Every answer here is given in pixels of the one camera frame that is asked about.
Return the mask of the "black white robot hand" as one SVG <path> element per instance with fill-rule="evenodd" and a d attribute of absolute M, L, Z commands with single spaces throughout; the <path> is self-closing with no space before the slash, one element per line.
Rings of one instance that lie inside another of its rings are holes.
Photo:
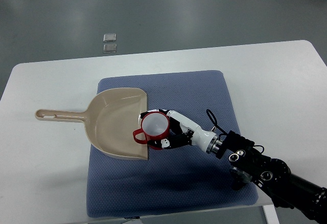
<path fill-rule="evenodd" d="M 142 117 L 151 111 L 160 111 L 166 114 L 170 121 L 170 134 L 162 140 L 162 150 L 175 149 L 183 146 L 197 146 L 203 152 L 210 153 L 219 136 L 213 131 L 206 131 L 200 125 L 174 110 L 154 109 L 141 113 Z"/>

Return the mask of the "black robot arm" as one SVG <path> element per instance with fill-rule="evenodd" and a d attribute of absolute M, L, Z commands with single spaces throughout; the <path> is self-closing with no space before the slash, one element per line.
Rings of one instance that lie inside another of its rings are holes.
<path fill-rule="evenodd" d="M 220 131 L 210 142 L 207 153 L 221 159 L 231 151 L 229 172 L 235 191 L 254 183 L 271 198 L 276 208 L 296 208 L 308 219 L 326 223 L 326 188 L 292 174 L 284 161 L 265 156 L 258 151 L 259 145 L 234 131 L 224 131 L 212 111 L 207 109 L 206 113 L 214 125 L 213 130 Z"/>

